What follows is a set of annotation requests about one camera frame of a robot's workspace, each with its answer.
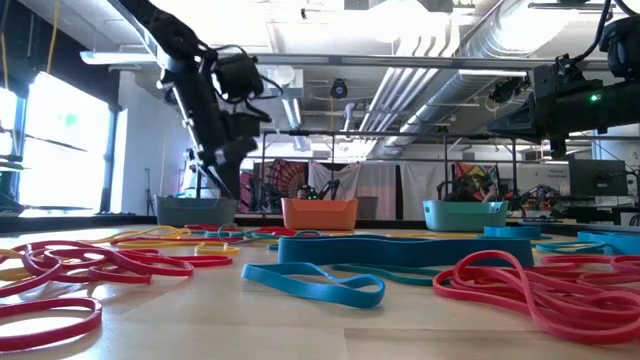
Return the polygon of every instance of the table surface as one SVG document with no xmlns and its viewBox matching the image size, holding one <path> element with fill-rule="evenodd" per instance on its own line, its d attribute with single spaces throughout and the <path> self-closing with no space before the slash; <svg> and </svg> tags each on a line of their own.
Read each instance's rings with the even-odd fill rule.
<svg viewBox="0 0 640 360">
<path fill-rule="evenodd" d="M 39 240 L 98 239 L 143 228 L 28 234 L 0 240 L 2 247 L 10 248 Z M 193 250 L 177 251 L 188 254 Z M 539 331 L 528 317 L 439 298 L 430 288 L 386 281 L 382 304 L 361 310 L 291 297 L 240 277 L 245 263 L 273 263 L 276 256 L 264 245 L 245 246 L 233 265 L 196 269 L 189 279 L 154 276 L 149 285 L 49 283 L 0 299 L 0 304 L 9 304 L 93 296 L 104 306 L 100 331 L 0 356 L 7 360 L 638 359 L 638 343 L 589 347 L 564 342 Z M 49 329 L 86 316 L 84 311 L 73 310 L 43 314 L 0 320 L 0 336 Z"/>
</svg>

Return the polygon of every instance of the window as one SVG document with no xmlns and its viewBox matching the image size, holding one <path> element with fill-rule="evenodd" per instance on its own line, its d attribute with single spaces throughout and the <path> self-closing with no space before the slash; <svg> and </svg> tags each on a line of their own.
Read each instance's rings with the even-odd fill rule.
<svg viewBox="0 0 640 360">
<path fill-rule="evenodd" d="M 100 208 L 111 116 L 107 104 L 40 73 L 29 93 L 20 202 Z"/>
<path fill-rule="evenodd" d="M 0 88 L 0 155 L 11 154 L 12 149 L 17 146 L 17 143 L 13 143 L 12 136 L 17 106 L 18 97 L 11 91 Z"/>
</svg>

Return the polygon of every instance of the computer monitor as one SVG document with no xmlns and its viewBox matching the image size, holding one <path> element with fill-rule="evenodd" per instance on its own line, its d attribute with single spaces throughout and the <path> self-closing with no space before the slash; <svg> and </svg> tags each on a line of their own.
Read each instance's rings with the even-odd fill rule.
<svg viewBox="0 0 640 360">
<path fill-rule="evenodd" d="M 624 161 L 570 160 L 571 196 L 627 196 Z"/>
</svg>

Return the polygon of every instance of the gray bin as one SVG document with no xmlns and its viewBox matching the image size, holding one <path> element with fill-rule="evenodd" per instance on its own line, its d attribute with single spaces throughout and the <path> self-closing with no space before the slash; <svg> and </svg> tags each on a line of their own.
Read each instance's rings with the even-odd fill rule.
<svg viewBox="0 0 640 360">
<path fill-rule="evenodd" d="M 378 213 L 378 198 L 376 196 L 358 197 L 358 220 L 375 220 Z"/>
<path fill-rule="evenodd" d="M 224 225 L 233 223 L 237 200 L 155 196 L 158 225 Z"/>
</svg>

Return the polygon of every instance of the plastic basket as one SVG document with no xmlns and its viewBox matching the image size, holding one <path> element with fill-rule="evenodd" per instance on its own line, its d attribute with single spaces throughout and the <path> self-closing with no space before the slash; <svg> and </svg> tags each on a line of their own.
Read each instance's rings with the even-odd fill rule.
<svg viewBox="0 0 640 360">
<path fill-rule="evenodd" d="M 358 200 L 282 199 L 284 226 L 293 230 L 346 230 L 356 227 Z"/>
<path fill-rule="evenodd" d="M 194 199 L 155 197 L 159 225 L 224 225 L 233 223 L 238 201 L 231 199 Z"/>
<path fill-rule="evenodd" d="M 507 203 L 425 201 L 424 218 L 433 231 L 483 232 L 485 226 L 505 226 Z"/>
</svg>

